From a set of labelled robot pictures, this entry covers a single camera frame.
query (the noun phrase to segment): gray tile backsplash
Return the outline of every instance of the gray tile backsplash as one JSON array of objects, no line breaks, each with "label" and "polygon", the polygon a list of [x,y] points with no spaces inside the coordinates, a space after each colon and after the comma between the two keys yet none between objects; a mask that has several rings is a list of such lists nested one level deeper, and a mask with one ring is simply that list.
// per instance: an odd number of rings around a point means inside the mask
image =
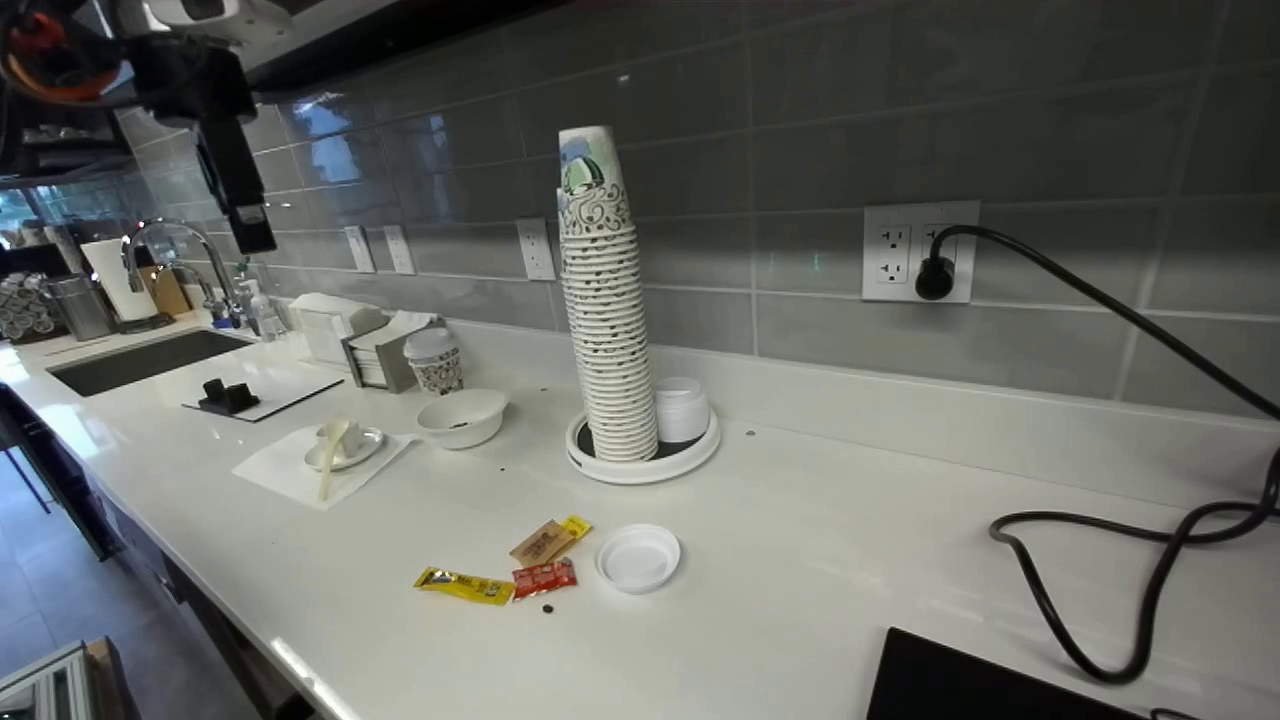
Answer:
[{"label": "gray tile backsplash", "polygon": [[[153,199],[219,227],[192,137],[122,125]],[[558,227],[565,125],[620,139],[658,345],[1242,411],[1001,246],[971,308],[859,298],[867,203],[981,199],[1280,390],[1277,0],[573,0],[265,109],[265,285],[565,326],[518,246]]]}]

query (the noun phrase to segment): stack of paper cups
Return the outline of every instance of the stack of paper cups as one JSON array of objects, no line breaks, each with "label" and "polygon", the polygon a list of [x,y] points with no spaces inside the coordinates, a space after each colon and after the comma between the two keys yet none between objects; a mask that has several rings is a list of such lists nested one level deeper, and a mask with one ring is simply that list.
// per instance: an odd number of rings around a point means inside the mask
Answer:
[{"label": "stack of paper cups", "polygon": [[560,131],[560,256],[598,459],[658,457],[630,187],[607,128]]}]

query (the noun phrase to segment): sink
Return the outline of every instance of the sink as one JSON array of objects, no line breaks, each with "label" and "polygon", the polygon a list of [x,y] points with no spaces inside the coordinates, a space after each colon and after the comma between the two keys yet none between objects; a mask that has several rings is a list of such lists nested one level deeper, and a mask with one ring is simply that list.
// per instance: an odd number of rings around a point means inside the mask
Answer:
[{"label": "sink", "polygon": [[207,356],[235,351],[245,345],[247,340],[219,337],[219,330],[188,330],[188,337],[170,337],[157,345],[123,348],[114,356],[96,356],[86,364],[66,364],[66,367],[52,367],[52,374],[66,381],[81,395],[100,395],[100,390],[114,390],[114,386],[123,386],[123,383],[138,383],[138,381],[147,381],[147,374],[162,374],[162,371],[172,371],[184,364],[201,364]]}]

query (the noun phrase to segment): floor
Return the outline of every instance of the floor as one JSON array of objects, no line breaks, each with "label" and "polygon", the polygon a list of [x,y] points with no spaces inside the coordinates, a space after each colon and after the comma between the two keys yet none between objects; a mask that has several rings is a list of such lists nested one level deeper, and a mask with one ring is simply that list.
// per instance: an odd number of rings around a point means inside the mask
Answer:
[{"label": "floor", "polygon": [[255,714],[192,612],[157,599],[127,564],[100,564],[0,459],[0,676],[96,636],[122,646],[142,720]]}]

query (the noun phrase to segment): plug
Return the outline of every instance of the plug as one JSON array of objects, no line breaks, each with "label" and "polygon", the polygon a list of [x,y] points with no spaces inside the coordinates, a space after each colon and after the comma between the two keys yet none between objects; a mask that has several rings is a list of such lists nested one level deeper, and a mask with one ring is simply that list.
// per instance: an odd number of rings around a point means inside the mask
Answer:
[{"label": "plug", "polygon": [[958,263],[948,256],[929,253],[918,272],[918,296],[944,298],[958,288]]}]

